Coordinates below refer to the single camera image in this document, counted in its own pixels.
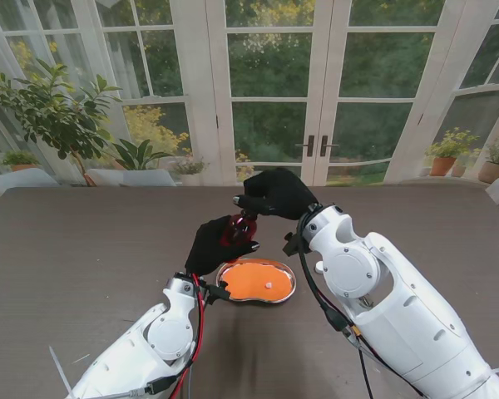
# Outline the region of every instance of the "door handle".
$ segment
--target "door handle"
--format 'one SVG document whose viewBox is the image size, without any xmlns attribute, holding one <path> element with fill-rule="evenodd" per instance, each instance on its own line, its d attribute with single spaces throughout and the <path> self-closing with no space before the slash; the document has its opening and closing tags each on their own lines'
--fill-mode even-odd
<svg viewBox="0 0 499 399">
<path fill-rule="evenodd" d="M 294 144 L 296 147 L 307 147 L 307 156 L 311 157 L 313 156 L 313 149 L 314 149 L 314 136 L 310 135 L 309 136 L 309 142 L 307 144 Z"/>
<path fill-rule="evenodd" d="M 325 151 L 327 147 L 340 147 L 340 144 L 327 144 L 327 140 L 329 139 L 328 135 L 322 136 L 322 146 L 319 149 L 319 156 L 325 156 Z"/>
</svg>

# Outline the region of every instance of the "potted plant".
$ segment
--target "potted plant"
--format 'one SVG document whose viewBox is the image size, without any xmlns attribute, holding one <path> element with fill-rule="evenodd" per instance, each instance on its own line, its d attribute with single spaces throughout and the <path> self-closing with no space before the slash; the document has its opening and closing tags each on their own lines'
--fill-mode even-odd
<svg viewBox="0 0 499 399">
<path fill-rule="evenodd" d="M 125 170 L 155 169 L 148 168 L 148 164 L 153 160 L 158 160 L 165 156 L 172 156 L 165 152 L 152 152 L 153 145 L 149 144 L 150 140 L 144 140 L 138 146 L 123 139 L 120 139 L 120 142 L 122 145 L 113 144 L 121 157 L 120 159 L 115 159 L 115 162 Z"/>
<path fill-rule="evenodd" d="M 65 82 L 67 67 L 49 66 L 37 59 L 42 69 L 31 79 L 14 79 L 21 85 L 16 88 L 4 73 L 0 73 L 0 104 L 13 111 L 24 129 L 24 140 L 34 143 L 41 139 L 57 150 L 62 160 L 70 154 L 77 161 L 85 177 L 83 160 L 101 156 L 101 149 L 111 135 L 101 124 L 108 121 L 105 109 L 110 100 L 121 101 L 108 94 L 120 87 L 108 86 L 107 81 L 96 75 L 96 82 L 82 94 L 72 97 L 74 87 Z"/>
<path fill-rule="evenodd" d="M 422 169 L 419 172 L 419 175 L 418 175 L 419 177 L 429 176 L 429 174 L 431 173 L 432 161 L 433 160 L 434 160 L 434 156 L 432 156 L 432 155 L 427 155 L 423 159 L 423 166 L 422 166 Z"/>
<path fill-rule="evenodd" d="M 469 145 L 477 139 L 470 131 L 460 131 L 458 127 L 446 131 L 442 142 L 432 144 L 427 151 L 427 155 L 434 156 L 430 176 L 445 176 L 457 157 L 469 151 Z"/>
<path fill-rule="evenodd" d="M 466 168 L 475 163 L 479 154 L 481 154 L 480 148 L 476 148 L 471 152 L 467 150 L 466 152 L 460 154 L 455 161 L 455 165 L 452 167 L 451 176 L 462 177 L 466 172 Z"/>
<path fill-rule="evenodd" d="M 205 169 L 201 160 L 194 161 L 190 155 L 175 163 L 173 171 L 180 175 L 183 185 L 200 185 L 200 173 Z"/>
<path fill-rule="evenodd" d="M 40 165 L 34 154 L 27 151 L 9 151 L 2 159 L 2 165 L 11 167 L 13 172 L 37 168 Z"/>
<path fill-rule="evenodd" d="M 488 146 L 488 161 L 482 166 L 478 178 L 484 183 L 493 183 L 499 178 L 499 139 Z"/>
<path fill-rule="evenodd" d="M 453 165 L 451 170 L 452 177 L 462 177 L 464 172 L 466 171 L 466 161 L 461 156 L 457 158 L 455 161 L 455 165 Z"/>
</svg>

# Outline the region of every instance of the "flower pot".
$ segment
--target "flower pot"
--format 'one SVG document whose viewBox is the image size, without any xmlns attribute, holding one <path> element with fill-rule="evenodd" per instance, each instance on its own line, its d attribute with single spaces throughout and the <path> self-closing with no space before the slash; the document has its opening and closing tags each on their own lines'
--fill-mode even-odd
<svg viewBox="0 0 499 399">
<path fill-rule="evenodd" d="M 447 172 L 452 168 L 455 160 L 457 160 L 457 158 L 441 158 L 437 156 L 432 161 L 431 176 L 445 176 Z"/>
<path fill-rule="evenodd" d="M 126 168 L 124 166 L 120 165 L 115 160 L 111 161 L 111 165 L 113 165 L 113 168 L 115 168 L 115 170 L 126 170 Z"/>
<path fill-rule="evenodd" d="M 452 177 L 462 177 L 466 171 L 465 165 L 454 165 L 452 167 L 451 176 Z"/>
<path fill-rule="evenodd" d="M 419 177 L 425 177 L 429 176 L 429 173 L 431 172 L 431 167 L 430 166 L 425 166 L 422 168 L 419 172 Z"/>
<path fill-rule="evenodd" d="M 29 164 L 29 165 L 11 165 L 11 170 L 13 172 L 18 172 L 19 170 L 37 168 L 37 165 Z"/>
<path fill-rule="evenodd" d="M 479 180 L 484 183 L 493 183 L 499 179 L 499 165 L 492 162 L 485 162 L 479 172 Z"/>
<path fill-rule="evenodd" d="M 180 175 L 183 185 L 200 185 L 200 174 Z"/>
</svg>

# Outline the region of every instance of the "red object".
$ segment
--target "red object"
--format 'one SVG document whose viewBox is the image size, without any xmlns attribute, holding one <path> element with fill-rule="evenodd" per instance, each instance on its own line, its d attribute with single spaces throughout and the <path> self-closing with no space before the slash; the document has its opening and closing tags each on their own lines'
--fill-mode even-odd
<svg viewBox="0 0 499 399">
<path fill-rule="evenodd" d="M 220 244 L 228 247 L 248 243 L 257 232 L 257 214 L 242 209 L 239 214 L 231 216 L 227 228 L 222 234 Z"/>
</svg>

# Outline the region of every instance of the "red cable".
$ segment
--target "red cable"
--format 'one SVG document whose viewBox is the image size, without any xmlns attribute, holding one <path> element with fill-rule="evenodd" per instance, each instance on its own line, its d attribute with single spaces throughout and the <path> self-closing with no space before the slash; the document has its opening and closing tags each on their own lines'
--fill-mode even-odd
<svg viewBox="0 0 499 399">
<path fill-rule="evenodd" d="M 203 300 L 201 297 L 201 291 L 200 291 L 200 281 L 198 280 L 198 276 L 196 274 L 192 274 L 192 278 L 194 279 L 194 285 L 196 286 L 198 290 L 198 309 L 200 310 L 200 334 L 198 334 L 198 339 L 197 339 L 197 347 L 194 352 L 194 355 L 192 356 L 192 362 L 198 357 L 198 353 L 200 353 L 201 349 L 201 338 L 203 337 L 203 325 L 204 325 L 204 315 L 205 311 L 203 308 Z M 172 391 L 170 398 L 169 399 L 175 399 L 175 396 L 177 393 L 180 391 L 181 387 L 183 386 L 183 381 L 185 380 L 186 373 L 189 371 L 189 369 L 185 369 L 183 372 L 183 375 L 181 376 L 180 380 L 177 382 L 177 385 L 175 386 L 174 391 Z"/>
</svg>

